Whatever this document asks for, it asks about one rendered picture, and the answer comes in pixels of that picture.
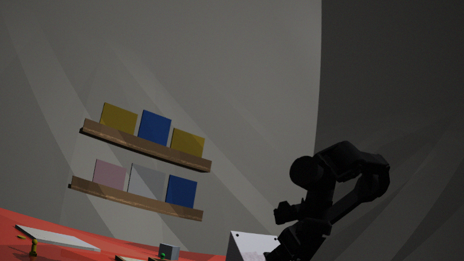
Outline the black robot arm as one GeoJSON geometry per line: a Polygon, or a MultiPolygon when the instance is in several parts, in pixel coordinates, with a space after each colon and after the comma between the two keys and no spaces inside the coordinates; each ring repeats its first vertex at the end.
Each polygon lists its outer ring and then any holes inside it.
{"type": "MultiPolygon", "coordinates": [[[[380,154],[360,152],[349,141],[342,141],[313,157],[297,158],[290,167],[289,175],[293,183],[307,190],[307,194],[333,198],[336,181],[346,182],[362,173],[355,188],[330,208],[328,221],[333,225],[359,204],[381,197],[390,185],[389,170],[389,163],[380,154]]],[[[276,249],[264,252],[266,261],[297,261],[301,243],[295,231],[305,218],[305,201],[302,198],[301,204],[291,206],[287,201],[279,202],[273,212],[277,225],[295,220],[298,222],[281,232],[277,238],[280,245],[276,249]]]]}

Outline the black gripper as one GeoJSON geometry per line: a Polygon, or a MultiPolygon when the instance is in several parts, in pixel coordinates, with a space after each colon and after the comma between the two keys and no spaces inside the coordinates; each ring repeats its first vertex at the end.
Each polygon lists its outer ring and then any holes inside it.
{"type": "Polygon", "coordinates": [[[300,261],[310,261],[332,229],[328,221],[333,201],[331,196],[306,194],[305,218],[297,225],[296,237],[300,241],[300,261]]]}

